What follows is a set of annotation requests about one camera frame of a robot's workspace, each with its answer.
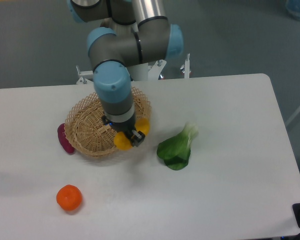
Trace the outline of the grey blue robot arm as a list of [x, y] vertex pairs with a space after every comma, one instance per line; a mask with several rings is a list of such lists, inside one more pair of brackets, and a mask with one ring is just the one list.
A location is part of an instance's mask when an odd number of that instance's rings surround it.
[[146, 135], [136, 129], [128, 68], [179, 56], [184, 50], [181, 28], [169, 23], [161, 0], [69, 0], [67, 5], [77, 22], [109, 19], [120, 26], [137, 26], [123, 35], [98, 27], [87, 36], [86, 48], [103, 123], [123, 133], [131, 146], [139, 146]]

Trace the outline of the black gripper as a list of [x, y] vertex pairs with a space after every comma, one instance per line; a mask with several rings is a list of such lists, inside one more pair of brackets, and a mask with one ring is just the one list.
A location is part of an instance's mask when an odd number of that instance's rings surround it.
[[111, 115], [104, 114], [101, 117], [103, 125], [109, 125], [116, 132], [124, 132], [124, 135], [130, 142], [132, 147], [138, 147], [145, 139], [145, 134], [141, 131], [137, 131], [136, 114], [122, 114], [122, 115]]

